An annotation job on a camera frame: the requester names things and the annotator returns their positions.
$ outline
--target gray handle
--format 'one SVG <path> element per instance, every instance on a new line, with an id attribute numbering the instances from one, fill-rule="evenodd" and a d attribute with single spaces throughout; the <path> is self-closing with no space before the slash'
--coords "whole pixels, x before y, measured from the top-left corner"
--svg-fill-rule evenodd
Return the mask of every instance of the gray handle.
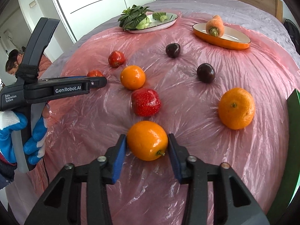
<path id="1" fill-rule="evenodd" d="M 31 134 L 36 123 L 42 116 L 42 112 L 45 105 L 46 105 L 45 102 L 31 105 L 31 115 L 30 115 L 30 119 L 28 119 L 31 125 Z M 11 141 L 13 144 L 13 151 L 16 156 L 18 171 L 21 173 L 27 173 L 31 171 L 33 168 L 30 167 L 32 165 L 28 163 L 28 160 L 26 159 L 26 155 L 23 150 L 23 145 L 25 145 L 25 143 L 23 143 L 22 141 L 21 131 L 13 131 L 11 133 Z"/>

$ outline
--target green box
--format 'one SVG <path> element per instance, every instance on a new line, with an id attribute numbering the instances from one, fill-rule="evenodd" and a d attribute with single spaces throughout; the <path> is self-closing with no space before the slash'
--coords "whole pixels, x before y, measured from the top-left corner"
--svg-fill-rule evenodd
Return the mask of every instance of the green box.
<path id="1" fill-rule="evenodd" d="M 289 114 L 289 148 L 277 195 L 267 213 L 271 225 L 283 215 L 300 184 L 300 92 L 295 89 L 287 99 Z"/>

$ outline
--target black bag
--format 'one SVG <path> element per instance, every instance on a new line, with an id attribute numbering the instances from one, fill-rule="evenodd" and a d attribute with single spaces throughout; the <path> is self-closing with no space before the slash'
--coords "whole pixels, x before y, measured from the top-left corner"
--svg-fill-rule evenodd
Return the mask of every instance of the black bag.
<path id="1" fill-rule="evenodd" d="M 289 33 L 289 36 L 291 37 L 291 40 L 296 47 L 296 51 L 298 52 L 298 54 L 300 54 L 300 34 L 298 28 L 289 19 L 287 19 L 283 25 Z"/>

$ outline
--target orange oval dish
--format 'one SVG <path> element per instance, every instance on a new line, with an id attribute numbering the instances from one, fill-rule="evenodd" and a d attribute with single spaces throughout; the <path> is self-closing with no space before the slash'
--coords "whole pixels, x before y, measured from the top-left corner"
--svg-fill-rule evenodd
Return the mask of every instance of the orange oval dish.
<path id="1" fill-rule="evenodd" d="M 233 28 L 224 26 L 224 35 L 219 37 L 214 37 L 208 35 L 205 30 L 206 23 L 195 24 L 193 26 L 193 32 L 200 39 L 215 45 L 220 46 L 226 49 L 231 50 L 244 50 L 249 48 L 251 40 L 244 33 L 237 31 Z"/>

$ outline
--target oval plate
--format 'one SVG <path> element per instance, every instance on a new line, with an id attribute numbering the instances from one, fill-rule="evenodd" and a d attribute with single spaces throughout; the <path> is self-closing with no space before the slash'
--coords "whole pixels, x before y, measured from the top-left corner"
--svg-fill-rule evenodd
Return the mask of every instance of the oval plate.
<path id="1" fill-rule="evenodd" d="M 207 34 L 205 27 L 206 23 L 195 24 L 193 26 L 193 31 L 199 38 L 212 45 L 231 50 L 244 50 L 250 46 L 250 38 L 233 28 L 224 26 L 224 35 L 219 38 Z"/>
<path id="2" fill-rule="evenodd" d="M 166 19 L 164 22 L 161 22 L 159 20 L 155 20 L 152 17 L 152 14 L 150 14 L 147 17 L 150 19 L 151 23 L 149 24 L 149 26 L 147 28 L 142 29 L 142 30 L 126 29 L 126 31 L 128 31 L 129 33 L 132 33 L 132 34 L 143 34 L 143 33 L 148 33 L 148 32 L 153 32 L 153 31 L 161 31 L 161 30 L 167 29 L 176 22 L 178 15 L 175 13 L 166 13 L 166 16 L 168 17 L 168 19 Z"/>

